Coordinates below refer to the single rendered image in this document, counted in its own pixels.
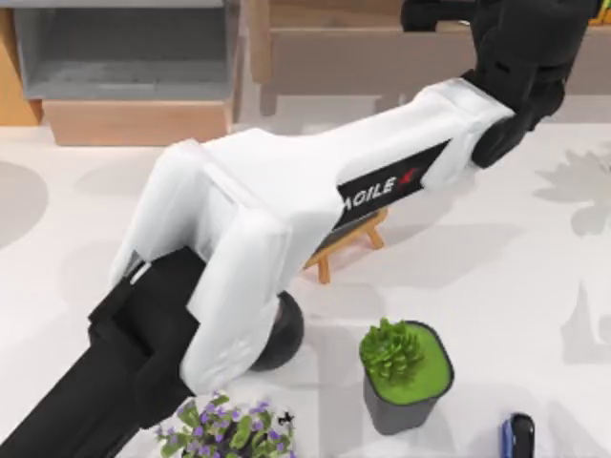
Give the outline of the wooden open shelf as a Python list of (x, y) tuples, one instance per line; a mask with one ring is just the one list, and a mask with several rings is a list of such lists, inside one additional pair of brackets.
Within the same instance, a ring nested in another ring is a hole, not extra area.
[(263, 117), (314, 123), (378, 113), (474, 65), (466, 26), (402, 32), (400, 0), (242, 0)]

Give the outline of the green plant in grey pot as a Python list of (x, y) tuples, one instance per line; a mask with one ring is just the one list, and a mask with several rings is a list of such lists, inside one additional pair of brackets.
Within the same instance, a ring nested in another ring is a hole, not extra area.
[(453, 387), (455, 371), (437, 331), (383, 317), (359, 343), (363, 396), (374, 429), (391, 436), (423, 426)]

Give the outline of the small blackboard on wooden easel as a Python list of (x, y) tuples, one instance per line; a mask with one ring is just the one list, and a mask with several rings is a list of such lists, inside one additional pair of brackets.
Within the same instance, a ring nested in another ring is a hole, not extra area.
[(386, 220), (388, 212), (387, 208), (383, 208), (333, 230), (305, 263), (303, 270), (316, 266), (318, 282), (328, 284), (330, 283), (329, 257), (335, 252), (347, 248), (361, 236), (369, 239), (369, 244), (373, 249), (383, 248), (385, 242), (378, 232), (378, 226)]

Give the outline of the blue and black stapler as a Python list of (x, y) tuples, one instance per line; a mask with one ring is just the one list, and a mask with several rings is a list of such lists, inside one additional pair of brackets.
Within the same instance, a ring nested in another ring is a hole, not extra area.
[(535, 458), (535, 423), (530, 415), (516, 412), (502, 423), (500, 458)]

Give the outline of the purple flower plant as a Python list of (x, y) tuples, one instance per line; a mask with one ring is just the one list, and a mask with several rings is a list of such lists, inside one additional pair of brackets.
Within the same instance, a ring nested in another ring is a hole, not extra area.
[(298, 458), (294, 415), (267, 401), (233, 405), (215, 392), (202, 407), (186, 401), (176, 417), (178, 426), (155, 429), (161, 458)]

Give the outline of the round black plant pot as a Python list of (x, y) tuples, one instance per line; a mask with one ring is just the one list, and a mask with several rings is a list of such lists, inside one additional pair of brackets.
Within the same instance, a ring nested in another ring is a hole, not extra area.
[(280, 317), (274, 322), (269, 339), (257, 361), (249, 368), (253, 372), (278, 369), (298, 352), (305, 334), (305, 319), (292, 295), (279, 295)]

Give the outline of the grey pierced drawer inside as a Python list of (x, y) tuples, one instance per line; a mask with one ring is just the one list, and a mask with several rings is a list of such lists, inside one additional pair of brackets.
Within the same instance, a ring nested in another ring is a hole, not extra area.
[(0, 0), (25, 95), (41, 100), (229, 96), (241, 0)]

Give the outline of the pale wooden drawer front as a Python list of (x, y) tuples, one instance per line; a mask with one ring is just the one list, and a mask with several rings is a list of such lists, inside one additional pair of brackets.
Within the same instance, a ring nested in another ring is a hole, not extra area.
[(61, 146), (166, 146), (227, 135), (234, 100), (45, 100), (45, 117)]

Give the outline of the yellow and green item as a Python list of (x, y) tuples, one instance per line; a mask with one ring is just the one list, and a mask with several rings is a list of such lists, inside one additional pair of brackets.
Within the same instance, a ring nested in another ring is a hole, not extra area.
[(611, 25), (611, 0), (596, 0), (589, 25), (591, 27)]

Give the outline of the wooden cupboard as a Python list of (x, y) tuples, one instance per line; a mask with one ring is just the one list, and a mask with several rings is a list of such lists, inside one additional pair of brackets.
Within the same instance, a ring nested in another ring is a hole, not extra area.
[(40, 100), (24, 96), (11, 9), (0, 8), (0, 127), (38, 126)]

